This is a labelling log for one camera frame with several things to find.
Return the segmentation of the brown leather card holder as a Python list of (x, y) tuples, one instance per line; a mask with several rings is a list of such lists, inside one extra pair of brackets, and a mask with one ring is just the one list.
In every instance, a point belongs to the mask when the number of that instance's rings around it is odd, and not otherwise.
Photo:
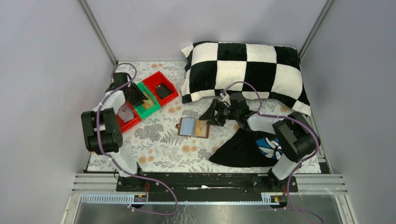
[(209, 137), (210, 125), (207, 124), (207, 133), (206, 133), (205, 137), (196, 136), (194, 134), (194, 131), (195, 131), (195, 124), (196, 124), (197, 120), (198, 119), (194, 119), (194, 118), (181, 118), (179, 123), (177, 123), (175, 125), (175, 128), (177, 129), (177, 134), (179, 136), (184, 136), (184, 137), (207, 139)]

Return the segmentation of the black shirt blue white print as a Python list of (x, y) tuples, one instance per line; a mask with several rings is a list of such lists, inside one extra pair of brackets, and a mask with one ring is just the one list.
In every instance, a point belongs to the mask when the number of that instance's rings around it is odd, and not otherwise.
[(209, 161), (233, 168), (270, 168), (280, 161), (284, 152), (275, 135), (239, 129)]

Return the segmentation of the red bin with cards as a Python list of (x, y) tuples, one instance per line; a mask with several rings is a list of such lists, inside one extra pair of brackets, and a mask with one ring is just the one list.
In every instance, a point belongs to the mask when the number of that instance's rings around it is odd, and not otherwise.
[(140, 115), (128, 101), (120, 107), (116, 113), (116, 118), (122, 133), (125, 133), (142, 121)]

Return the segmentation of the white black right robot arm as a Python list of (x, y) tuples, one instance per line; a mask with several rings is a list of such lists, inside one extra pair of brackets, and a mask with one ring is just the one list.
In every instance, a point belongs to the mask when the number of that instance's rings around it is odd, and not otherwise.
[(214, 99), (199, 117), (211, 126), (234, 120), (239, 128), (210, 157), (212, 163), (235, 168), (269, 167), (268, 186), (274, 192), (286, 187), (286, 178), (320, 146), (320, 139), (303, 114), (263, 115), (247, 105), (241, 93)]

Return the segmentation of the green plastic bin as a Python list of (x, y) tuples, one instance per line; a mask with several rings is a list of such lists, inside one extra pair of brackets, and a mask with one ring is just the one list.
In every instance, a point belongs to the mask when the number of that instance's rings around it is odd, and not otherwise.
[(140, 118), (145, 119), (157, 110), (159, 110), (161, 106), (158, 103), (154, 94), (149, 91), (149, 89), (143, 84), (143, 82), (139, 82), (137, 84), (137, 87), (139, 88), (139, 90), (142, 91), (143, 95), (147, 99), (144, 99), (139, 105), (133, 105), (133, 107), (136, 110), (137, 114), (140, 116)]

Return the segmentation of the gold credit card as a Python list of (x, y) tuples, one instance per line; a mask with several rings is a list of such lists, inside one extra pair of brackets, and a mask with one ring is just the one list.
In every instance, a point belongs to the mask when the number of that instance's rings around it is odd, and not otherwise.
[(207, 133), (207, 121), (197, 120), (195, 124), (194, 134), (196, 136), (205, 137)]

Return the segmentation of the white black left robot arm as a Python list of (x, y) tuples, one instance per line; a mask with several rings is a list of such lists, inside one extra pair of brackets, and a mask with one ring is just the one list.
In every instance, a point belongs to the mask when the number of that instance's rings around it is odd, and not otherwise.
[(119, 176), (128, 177), (127, 186), (138, 192), (145, 185), (142, 169), (123, 148), (122, 131), (117, 120), (118, 111), (127, 102), (126, 92), (131, 83), (129, 74), (114, 73), (104, 98), (92, 110), (81, 114), (81, 122), (87, 150), (112, 162)]

